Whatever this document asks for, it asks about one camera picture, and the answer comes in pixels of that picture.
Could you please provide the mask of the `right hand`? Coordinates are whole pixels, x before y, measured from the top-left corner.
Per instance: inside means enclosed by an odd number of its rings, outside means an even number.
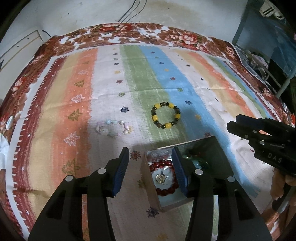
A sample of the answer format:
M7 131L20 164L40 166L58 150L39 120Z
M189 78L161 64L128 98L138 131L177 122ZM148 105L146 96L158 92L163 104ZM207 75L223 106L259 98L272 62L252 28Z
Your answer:
M285 184L295 186L295 178L289 175L283 175L277 168L274 168L273 179L270 189L270 194L273 200L278 200L279 198L283 197L283 188Z

